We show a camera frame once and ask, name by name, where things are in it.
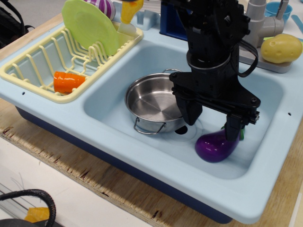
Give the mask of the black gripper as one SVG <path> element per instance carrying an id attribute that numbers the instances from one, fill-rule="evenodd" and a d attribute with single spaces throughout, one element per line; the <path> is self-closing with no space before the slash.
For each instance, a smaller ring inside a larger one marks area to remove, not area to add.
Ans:
<path id="1" fill-rule="evenodd" d="M 259 98 L 239 82 L 248 76 L 255 65 L 239 72 L 239 51 L 231 51 L 212 61 L 203 61 L 187 53 L 190 72 L 172 73 L 173 94 L 184 121 L 194 125 L 203 107 L 226 114 L 224 125 L 228 141 L 240 138 L 243 125 L 255 124 L 259 117 Z"/>

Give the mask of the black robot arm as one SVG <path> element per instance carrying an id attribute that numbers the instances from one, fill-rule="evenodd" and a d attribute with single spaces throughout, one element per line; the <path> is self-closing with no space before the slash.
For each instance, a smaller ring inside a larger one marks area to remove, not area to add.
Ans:
<path id="1" fill-rule="evenodd" d="M 225 137 L 236 140 L 259 115 L 260 100 L 239 82 L 258 64 L 255 59 L 245 72 L 239 71 L 240 48 L 258 55 L 244 40 L 250 33 L 250 18 L 236 0 L 164 0 L 161 4 L 175 10 L 168 23 L 179 20 L 187 37 L 191 70 L 169 77 L 185 122 L 193 125 L 203 107 L 211 108 L 226 114 Z"/>

